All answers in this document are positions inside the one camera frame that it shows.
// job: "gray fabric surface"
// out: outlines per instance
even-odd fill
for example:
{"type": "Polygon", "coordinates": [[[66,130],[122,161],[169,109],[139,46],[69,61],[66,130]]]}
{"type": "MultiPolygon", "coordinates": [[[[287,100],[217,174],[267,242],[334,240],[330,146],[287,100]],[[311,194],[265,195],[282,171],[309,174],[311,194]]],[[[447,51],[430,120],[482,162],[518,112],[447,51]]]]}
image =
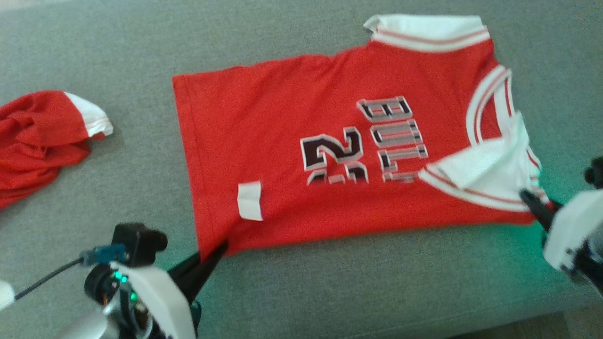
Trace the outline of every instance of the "gray fabric surface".
{"type": "MultiPolygon", "coordinates": [[[[168,234],[158,264],[195,250],[171,76],[366,42],[375,13],[478,14],[514,71],[514,102],[567,201],[601,155],[601,2],[564,0],[76,0],[0,13],[0,102],[61,89],[115,134],[0,212],[0,279],[18,291],[142,221],[168,234]]],[[[464,227],[256,250],[202,291],[203,338],[429,338],[590,303],[541,257],[538,227],[464,227]]],[[[53,337],[92,309],[73,269],[0,312],[0,337],[53,337]]]]}

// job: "red shirt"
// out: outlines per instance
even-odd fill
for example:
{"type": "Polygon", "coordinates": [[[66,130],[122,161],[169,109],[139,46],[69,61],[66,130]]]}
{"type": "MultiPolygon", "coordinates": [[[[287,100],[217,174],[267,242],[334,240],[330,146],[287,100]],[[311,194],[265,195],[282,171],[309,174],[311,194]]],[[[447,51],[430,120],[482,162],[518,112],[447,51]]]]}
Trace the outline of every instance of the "red shirt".
{"type": "Polygon", "coordinates": [[[365,26],[367,45],[334,56],[174,77],[204,258],[226,240],[232,254],[533,222],[518,193],[543,195],[538,160],[520,142],[510,71],[481,20],[375,16],[365,26]]]}

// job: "white trim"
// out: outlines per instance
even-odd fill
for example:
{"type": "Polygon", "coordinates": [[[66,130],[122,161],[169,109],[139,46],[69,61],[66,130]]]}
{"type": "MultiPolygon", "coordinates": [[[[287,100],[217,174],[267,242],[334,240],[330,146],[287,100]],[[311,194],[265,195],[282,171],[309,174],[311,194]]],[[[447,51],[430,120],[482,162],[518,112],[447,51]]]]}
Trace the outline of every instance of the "white trim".
{"type": "Polygon", "coordinates": [[[82,99],[75,94],[63,92],[71,100],[78,112],[81,114],[84,126],[88,132],[88,137],[102,133],[108,136],[113,133],[113,125],[105,112],[97,105],[88,100],[82,99]]]}
{"type": "Polygon", "coordinates": [[[430,170],[441,174],[442,178],[448,179],[458,189],[475,189],[474,184],[480,181],[480,178],[487,176],[492,167],[504,161],[503,158],[508,154],[506,148],[507,141],[504,139],[489,139],[440,159],[435,164],[438,171],[432,168],[430,170]]]}
{"type": "Polygon", "coordinates": [[[425,52],[456,51],[490,39],[479,16],[375,15],[371,40],[425,52]]]}
{"type": "Polygon", "coordinates": [[[505,84],[505,95],[509,104],[509,109],[511,110],[511,116],[513,116],[515,114],[515,106],[513,105],[513,95],[512,95],[512,91],[511,91],[511,80],[513,79],[513,75],[509,74],[509,77],[507,78],[507,82],[505,84]]]}
{"type": "Polygon", "coordinates": [[[500,84],[511,75],[511,71],[504,66],[496,66],[475,89],[475,93],[469,102],[466,114],[467,137],[471,145],[477,145],[483,141],[481,132],[481,117],[484,107],[500,84]]]}
{"type": "Polygon", "coordinates": [[[494,92],[494,109],[496,111],[496,122],[498,123],[498,129],[500,130],[500,134],[503,138],[510,137],[509,131],[509,118],[513,116],[514,111],[511,108],[511,115],[509,115],[509,110],[507,107],[507,103],[510,104],[509,99],[507,97],[506,88],[507,83],[511,81],[511,76],[507,78],[504,86],[498,86],[494,92]]]}
{"type": "Polygon", "coordinates": [[[6,281],[0,280],[0,311],[14,303],[14,288],[6,281]]]}
{"type": "Polygon", "coordinates": [[[530,157],[532,157],[532,159],[534,159],[534,161],[536,161],[536,163],[538,164],[538,169],[542,168],[542,164],[540,163],[540,159],[538,159],[538,157],[536,156],[536,154],[534,154],[534,152],[532,151],[531,147],[528,147],[528,155],[530,157]]]}
{"type": "Polygon", "coordinates": [[[501,200],[495,200],[488,197],[483,197],[481,195],[476,195],[469,193],[467,191],[462,191],[456,187],[449,185],[446,182],[441,181],[439,178],[433,176],[431,173],[426,171],[424,168],[421,169],[418,173],[418,177],[430,184],[431,186],[441,190],[444,193],[452,195],[453,197],[468,201],[470,203],[474,203],[480,206],[486,206],[494,209],[501,209],[504,211],[512,211],[512,212],[527,212],[529,208],[525,204],[522,203],[521,200],[518,200],[518,203],[510,203],[501,200]]]}
{"type": "Polygon", "coordinates": [[[239,184],[236,202],[239,205],[239,215],[242,219],[262,221],[260,196],[262,184],[259,181],[239,184]]]}

